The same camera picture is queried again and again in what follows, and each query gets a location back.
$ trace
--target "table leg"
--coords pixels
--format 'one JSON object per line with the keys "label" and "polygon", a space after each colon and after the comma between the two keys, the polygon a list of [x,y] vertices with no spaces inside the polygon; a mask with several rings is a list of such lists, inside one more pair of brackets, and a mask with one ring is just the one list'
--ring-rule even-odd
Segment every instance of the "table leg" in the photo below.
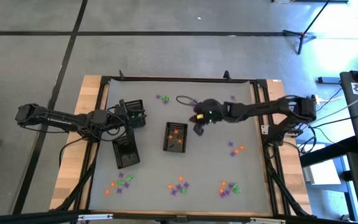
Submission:
{"label": "table leg", "polygon": [[343,156],[348,152],[358,153],[357,139],[355,136],[339,141],[314,152],[309,152],[300,157],[302,167],[324,162]]}

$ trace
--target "tripod leg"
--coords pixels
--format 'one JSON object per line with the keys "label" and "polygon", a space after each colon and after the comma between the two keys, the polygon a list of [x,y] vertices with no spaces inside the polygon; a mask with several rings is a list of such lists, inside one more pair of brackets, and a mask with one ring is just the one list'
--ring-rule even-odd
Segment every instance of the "tripod leg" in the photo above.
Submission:
{"label": "tripod leg", "polygon": [[304,38],[305,38],[304,35],[302,35],[302,36],[299,38],[300,42],[299,42],[299,47],[298,47],[298,55],[301,54],[301,52],[302,52],[302,46],[303,46],[303,39],[304,39]]}

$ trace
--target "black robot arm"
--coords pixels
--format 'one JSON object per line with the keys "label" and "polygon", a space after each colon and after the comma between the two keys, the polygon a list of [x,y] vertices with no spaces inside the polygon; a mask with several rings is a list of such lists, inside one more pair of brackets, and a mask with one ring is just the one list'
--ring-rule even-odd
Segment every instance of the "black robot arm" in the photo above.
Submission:
{"label": "black robot arm", "polygon": [[[293,110],[290,103],[295,103]],[[214,99],[197,103],[194,107],[196,115],[190,118],[195,123],[193,130],[202,135],[203,126],[218,121],[238,123],[251,116],[280,113],[287,116],[280,124],[271,124],[264,138],[264,144],[282,145],[284,134],[295,126],[309,123],[316,119],[316,107],[311,99],[298,96],[285,96],[266,103],[244,105],[242,103],[224,102],[223,105]]]}
{"label": "black robot arm", "polygon": [[124,126],[128,135],[132,134],[133,128],[145,125],[145,111],[143,108],[131,107],[133,102],[140,102],[140,105],[142,105],[141,100],[128,103],[120,100],[118,105],[109,108],[107,111],[94,110],[88,114],[78,115],[48,110],[37,104],[26,104],[19,107],[16,121],[20,127],[46,124],[61,128],[66,132],[75,131],[81,137],[91,142],[97,142],[105,131]]}

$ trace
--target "black basket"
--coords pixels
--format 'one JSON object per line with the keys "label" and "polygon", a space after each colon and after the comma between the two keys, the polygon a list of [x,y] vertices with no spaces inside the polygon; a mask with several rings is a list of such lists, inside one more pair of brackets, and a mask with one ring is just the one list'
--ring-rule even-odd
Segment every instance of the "black basket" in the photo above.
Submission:
{"label": "black basket", "polygon": [[[125,102],[125,106],[127,107],[127,109],[135,109],[135,110],[144,110],[143,109],[143,100],[134,100],[134,101],[129,101],[129,102]],[[136,121],[132,124],[133,128],[140,128],[146,125],[146,119],[143,118],[140,121]]]}
{"label": "black basket", "polygon": [[186,152],[187,124],[167,122],[163,150],[168,152]]}
{"label": "black basket", "polygon": [[119,137],[112,142],[112,147],[116,155],[118,169],[140,163],[139,153],[137,152],[134,140],[129,141],[127,136]]}

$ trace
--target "gray concrete floor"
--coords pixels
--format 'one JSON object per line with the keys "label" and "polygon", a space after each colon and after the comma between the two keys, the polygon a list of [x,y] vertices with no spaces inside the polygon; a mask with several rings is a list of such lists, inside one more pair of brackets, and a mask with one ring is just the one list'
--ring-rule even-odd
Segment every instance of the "gray concrete floor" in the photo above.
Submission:
{"label": "gray concrete floor", "polygon": [[[0,30],[73,30],[80,0],[0,0]],[[263,1],[89,1],[80,30],[303,31],[321,3],[289,5]],[[72,113],[84,75],[221,77],[282,79],[286,93],[333,95],[336,85],[317,85],[320,76],[358,70],[358,0],[331,4],[311,29],[324,33],[295,54],[296,38],[284,37],[77,37],[56,110]],[[0,37],[0,215],[10,212],[35,133],[19,128],[14,117],[25,103],[46,105],[69,37]],[[319,116],[343,105],[330,103]],[[345,118],[343,112],[334,119]],[[335,132],[340,128],[342,133]],[[352,135],[350,122],[326,126],[333,141]],[[310,133],[302,135],[307,139]],[[58,173],[58,151],[66,134],[48,134],[24,212],[48,210]],[[324,137],[318,133],[318,139]],[[327,197],[321,196],[323,202]],[[341,197],[336,198],[339,205]],[[315,215],[337,218],[336,212]]]}

